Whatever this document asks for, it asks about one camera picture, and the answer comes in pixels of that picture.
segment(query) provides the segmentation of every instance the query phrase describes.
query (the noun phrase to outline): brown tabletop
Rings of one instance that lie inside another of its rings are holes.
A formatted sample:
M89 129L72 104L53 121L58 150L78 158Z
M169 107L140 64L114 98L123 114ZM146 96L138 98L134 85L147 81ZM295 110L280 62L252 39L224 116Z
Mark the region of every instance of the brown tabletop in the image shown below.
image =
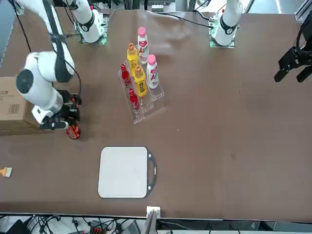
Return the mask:
M50 51L38 16L26 12L21 19L33 51ZM166 102L134 125L117 73L139 26L147 28ZM86 141L63 131L0 137L0 165L13 167L10 178L0 178L0 210L145 216L146 206L160 206L163 217L311 222L312 79L297 83L299 71L281 83L273 79L299 24L292 15L248 14L240 26L235 49L209 48L207 28L117 10L105 46L69 38L82 78ZM15 21L0 76L16 75L27 54ZM65 87L76 91L77 78ZM158 177L149 197L98 196L99 156L107 145L153 152Z

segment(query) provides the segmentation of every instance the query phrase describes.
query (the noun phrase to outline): bottle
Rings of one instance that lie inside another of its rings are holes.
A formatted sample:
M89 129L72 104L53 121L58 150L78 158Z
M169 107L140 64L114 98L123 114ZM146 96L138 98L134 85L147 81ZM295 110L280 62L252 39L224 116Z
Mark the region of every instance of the bottle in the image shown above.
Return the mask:
M145 96L147 94L145 74L140 65L136 66L135 82L136 82L137 95L139 97Z
M158 79L158 65L156 63L155 55L148 56L146 73L147 73L147 85L151 89L156 88L158 86L159 79Z
M126 69L125 64L121 65L121 77L122 77L122 80L123 80L125 86L129 87L131 85L131 79L130 79L130 74Z
M137 50L138 50L138 56L139 56L141 63L146 64L147 57L148 57L148 42L147 42L146 30L144 27L138 28Z
M139 108L139 104L138 104L138 99L137 99L137 95L135 94L133 89L129 90L129 100L131 102L132 108L136 111Z
M137 63L137 49L133 45L133 43L129 43L128 51L127 51L127 59L130 63L131 75L134 76Z

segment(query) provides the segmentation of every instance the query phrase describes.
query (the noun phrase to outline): yellow object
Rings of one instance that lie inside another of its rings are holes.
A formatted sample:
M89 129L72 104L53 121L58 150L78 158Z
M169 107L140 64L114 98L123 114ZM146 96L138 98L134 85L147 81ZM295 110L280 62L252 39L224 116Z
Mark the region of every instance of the yellow object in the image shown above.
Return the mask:
M11 176L11 172L12 172L12 168L7 168L5 167L4 169L0 170L0 174L3 176L3 177L10 177Z
M145 74L141 66L136 66L136 72L135 72L134 78L136 82L137 95L139 97L145 96L147 93L146 83L145 83Z
M127 59L130 63L131 75L134 76L136 67L138 65L138 62L137 62L138 53L133 43L129 43L128 50L127 50Z

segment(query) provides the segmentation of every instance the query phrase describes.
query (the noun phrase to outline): yellow bottle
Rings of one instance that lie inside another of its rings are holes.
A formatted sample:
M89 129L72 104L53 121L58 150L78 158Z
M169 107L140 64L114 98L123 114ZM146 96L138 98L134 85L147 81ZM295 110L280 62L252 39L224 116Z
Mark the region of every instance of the yellow bottle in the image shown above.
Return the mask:
M136 67L138 65L137 63L138 53L133 43L129 43L128 51L127 51L127 59L130 63L131 75L134 76Z
M135 71L135 82L136 82L136 90L137 95L143 97L147 94L146 83L145 83L145 74L141 66L136 66Z

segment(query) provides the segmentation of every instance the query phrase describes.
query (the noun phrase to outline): clear acrylic stand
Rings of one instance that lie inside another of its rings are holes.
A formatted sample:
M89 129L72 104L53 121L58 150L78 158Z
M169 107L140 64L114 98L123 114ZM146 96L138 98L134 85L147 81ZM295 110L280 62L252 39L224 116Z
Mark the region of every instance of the clear acrylic stand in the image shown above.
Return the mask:
M133 123L137 124L139 122L141 122L146 116L154 113L155 111L158 111L159 109L161 109L162 107L164 107L164 96L165 93L161 87L160 81L158 83L158 86L154 89L151 89L147 84L147 94L144 97L139 97L138 96L138 101L139 101L139 109L138 110L134 110L132 107L132 104L129 100L130 95L129 95L129 89L133 89L137 95L137 86L135 83L135 80L133 78L133 76L131 75L131 70L130 70L130 64L129 61L126 59L125 61L125 66L126 69L128 70L129 74L130 74L130 78L131 78L131 85L129 87L126 87L124 84L124 81L121 77L121 70L118 73L120 82L122 84L123 87L123 91L125 92L127 101L128 101L128 105L129 105L129 109L130 109L130 113L131 113L131 117L133 119ZM143 71L145 73L146 76L146 67L147 65L144 64L142 65L139 62L139 65L142 66Z

